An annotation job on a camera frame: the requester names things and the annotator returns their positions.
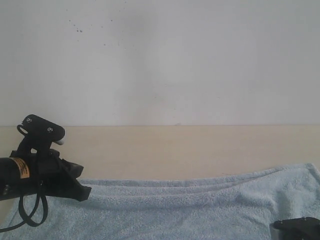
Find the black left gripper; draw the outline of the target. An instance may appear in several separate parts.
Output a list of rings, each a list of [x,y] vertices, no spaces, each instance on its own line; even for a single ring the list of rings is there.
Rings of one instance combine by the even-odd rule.
[[[92,188],[81,185],[79,178],[84,170],[82,165],[60,158],[57,150],[50,149],[45,160],[38,160],[36,153],[29,156],[29,194],[40,192],[45,196],[68,198],[79,202],[89,198]]]

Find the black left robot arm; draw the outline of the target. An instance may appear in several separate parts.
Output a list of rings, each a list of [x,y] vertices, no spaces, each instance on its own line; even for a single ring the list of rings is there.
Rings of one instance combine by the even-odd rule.
[[[41,187],[45,196],[85,201],[92,188],[77,180],[84,167],[60,158],[60,152],[50,149],[39,158],[37,153],[12,151],[0,159],[0,199],[34,195]]]

